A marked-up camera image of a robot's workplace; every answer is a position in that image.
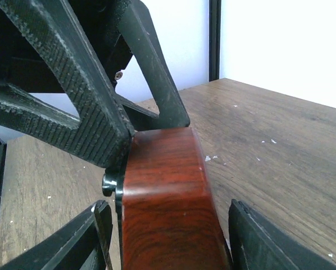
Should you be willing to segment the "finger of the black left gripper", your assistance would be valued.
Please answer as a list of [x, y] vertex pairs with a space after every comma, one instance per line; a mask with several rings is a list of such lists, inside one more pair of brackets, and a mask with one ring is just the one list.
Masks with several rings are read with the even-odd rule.
[[169, 72], [148, 8], [141, 1], [113, 1], [111, 6], [111, 74], [125, 69], [134, 57], [159, 113], [117, 96], [124, 122], [136, 131], [187, 127], [190, 118]]
[[[77, 116], [7, 80], [20, 38], [48, 66]], [[121, 165], [134, 128], [68, 1], [0, 1], [0, 125], [101, 168]]]

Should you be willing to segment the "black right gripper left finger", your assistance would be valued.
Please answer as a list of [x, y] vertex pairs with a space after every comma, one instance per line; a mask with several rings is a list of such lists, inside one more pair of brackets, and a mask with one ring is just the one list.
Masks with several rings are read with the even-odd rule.
[[111, 208], [98, 200], [0, 269], [112, 269], [112, 229]]

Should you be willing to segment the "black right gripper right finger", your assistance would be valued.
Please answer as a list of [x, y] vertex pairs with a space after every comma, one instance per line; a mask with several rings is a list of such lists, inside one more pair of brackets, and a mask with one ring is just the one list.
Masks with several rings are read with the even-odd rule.
[[234, 269], [336, 269], [244, 201], [231, 201], [228, 218]]

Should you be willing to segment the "red wooden metronome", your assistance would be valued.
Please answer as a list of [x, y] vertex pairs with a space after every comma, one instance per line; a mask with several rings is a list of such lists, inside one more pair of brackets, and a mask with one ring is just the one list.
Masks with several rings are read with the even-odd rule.
[[102, 190], [115, 195], [122, 269], [232, 269], [193, 128], [136, 133]]

